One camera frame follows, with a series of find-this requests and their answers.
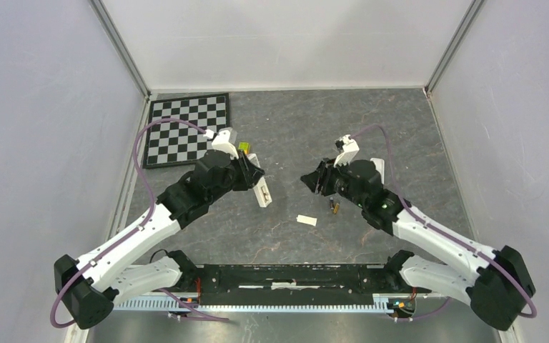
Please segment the white remote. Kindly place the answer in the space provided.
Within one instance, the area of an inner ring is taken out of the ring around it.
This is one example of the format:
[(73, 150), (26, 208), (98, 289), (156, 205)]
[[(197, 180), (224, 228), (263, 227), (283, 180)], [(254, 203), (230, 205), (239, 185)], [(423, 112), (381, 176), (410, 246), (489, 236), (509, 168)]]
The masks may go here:
[[(248, 158), (255, 166), (260, 167), (259, 159), (256, 154), (249, 154)], [(272, 203), (272, 196), (264, 177), (261, 177), (252, 189), (260, 207), (266, 208)]]

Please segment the white remote control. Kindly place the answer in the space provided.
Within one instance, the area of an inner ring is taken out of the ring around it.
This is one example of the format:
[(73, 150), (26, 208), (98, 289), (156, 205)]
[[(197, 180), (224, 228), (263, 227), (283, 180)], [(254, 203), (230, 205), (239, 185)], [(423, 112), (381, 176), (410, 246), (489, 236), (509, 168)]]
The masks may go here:
[(370, 161), (374, 164), (376, 171), (380, 174), (381, 182), (385, 183), (385, 160), (380, 158), (371, 158)]

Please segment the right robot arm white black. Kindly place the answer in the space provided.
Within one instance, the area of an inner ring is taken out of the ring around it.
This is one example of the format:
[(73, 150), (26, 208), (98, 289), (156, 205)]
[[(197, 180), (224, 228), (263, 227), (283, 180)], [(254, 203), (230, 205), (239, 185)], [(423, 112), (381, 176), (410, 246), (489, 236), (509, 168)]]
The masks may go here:
[(398, 253), (399, 262), (384, 273), (392, 291), (401, 292), (408, 286), (429, 289), (468, 305), (484, 323), (500, 331), (509, 330), (518, 317), (536, 316), (535, 285), (518, 250), (509, 246), (494, 249), (440, 226), (386, 189), (373, 161), (335, 166), (324, 159), (300, 180), (315, 194), (337, 194), (352, 202), (371, 227), (439, 260)]

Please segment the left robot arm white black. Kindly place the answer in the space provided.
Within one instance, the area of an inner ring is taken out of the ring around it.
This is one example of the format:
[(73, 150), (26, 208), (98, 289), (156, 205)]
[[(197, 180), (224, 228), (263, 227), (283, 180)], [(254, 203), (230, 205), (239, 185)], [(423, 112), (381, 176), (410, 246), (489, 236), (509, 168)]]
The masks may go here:
[(271, 203), (257, 155), (241, 151), (233, 159), (226, 152), (209, 150), (192, 171), (153, 198), (148, 210), (118, 235), (78, 258), (65, 254), (54, 262), (56, 301), (50, 312), (52, 325), (64, 327), (56, 320), (59, 304), (70, 313), (71, 324), (89, 329), (127, 300), (170, 287), (191, 289), (196, 272), (173, 257), (140, 267), (132, 263), (204, 216), (228, 192), (248, 190), (255, 193), (261, 207)]

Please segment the green yellow orange brick stack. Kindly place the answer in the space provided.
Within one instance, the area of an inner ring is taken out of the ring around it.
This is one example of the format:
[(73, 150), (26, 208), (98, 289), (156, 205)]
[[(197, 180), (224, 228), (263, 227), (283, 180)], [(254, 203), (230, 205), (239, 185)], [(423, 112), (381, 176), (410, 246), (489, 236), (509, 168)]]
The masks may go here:
[(238, 149), (244, 154), (249, 155), (251, 149), (250, 143), (246, 141), (241, 141), (238, 145)]

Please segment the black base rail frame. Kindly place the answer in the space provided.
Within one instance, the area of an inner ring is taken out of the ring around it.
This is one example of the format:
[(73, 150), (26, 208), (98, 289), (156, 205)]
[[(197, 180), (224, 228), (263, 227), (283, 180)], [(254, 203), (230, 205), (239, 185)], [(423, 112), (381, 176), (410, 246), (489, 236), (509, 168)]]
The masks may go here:
[(167, 256), (179, 265), (179, 280), (166, 290), (192, 294), (205, 306), (317, 307), (372, 305), (376, 294), (413, 296), (395, 267), (384, 264), (203, 264), (181, 250)]

